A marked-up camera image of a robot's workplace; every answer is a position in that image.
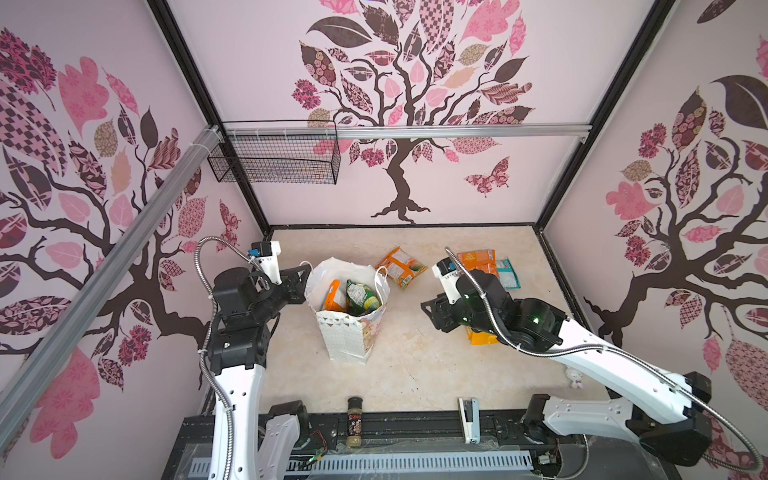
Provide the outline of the green Fox's bag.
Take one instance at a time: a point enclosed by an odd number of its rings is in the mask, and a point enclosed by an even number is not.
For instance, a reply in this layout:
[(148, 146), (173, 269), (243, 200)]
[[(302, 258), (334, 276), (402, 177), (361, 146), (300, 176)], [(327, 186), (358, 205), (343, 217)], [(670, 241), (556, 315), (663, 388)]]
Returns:
[(381, 301), (376, 293), (364, 283), (348, 280), (346, 295), (348, 299), (347, 312), (355, 317), (365, 316), (381, 307)]

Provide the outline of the white paper bag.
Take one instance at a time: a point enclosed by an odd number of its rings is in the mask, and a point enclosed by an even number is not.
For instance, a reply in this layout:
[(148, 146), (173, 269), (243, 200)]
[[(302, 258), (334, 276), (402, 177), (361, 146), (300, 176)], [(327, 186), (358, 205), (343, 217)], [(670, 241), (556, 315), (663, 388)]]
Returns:
[(389, 295), (385, 267), (329, 258), (311, 269), (305, 297), (332, 360), (367, 362)]

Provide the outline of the orange white snack packet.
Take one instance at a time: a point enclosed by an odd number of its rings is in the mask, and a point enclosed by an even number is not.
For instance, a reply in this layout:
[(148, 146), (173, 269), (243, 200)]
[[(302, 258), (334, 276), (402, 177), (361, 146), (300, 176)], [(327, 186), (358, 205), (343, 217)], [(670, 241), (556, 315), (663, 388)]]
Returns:
[(387, 277), (401, 289), (406, 289), (413, 280), (426, 271), (424, 264), (401, 247), (396, 247), (387, 253), (378, 263), (378, 267), (384, 267)]

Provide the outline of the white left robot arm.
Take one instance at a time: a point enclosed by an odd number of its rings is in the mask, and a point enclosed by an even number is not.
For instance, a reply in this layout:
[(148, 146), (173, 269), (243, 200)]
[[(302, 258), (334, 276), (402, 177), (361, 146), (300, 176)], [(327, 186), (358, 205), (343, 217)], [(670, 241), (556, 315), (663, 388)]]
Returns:
[(295, 444), (309, 436), (300, 400), (274, 405), (260, 430), (259, 400), (267, 351), (287, 305), (301, 305), (311, 272), (303, 265), (268, 275), (238, 267), (214, 280), (217, 307), (203, 365), (216, 394), (210, 479), (282, 479)]

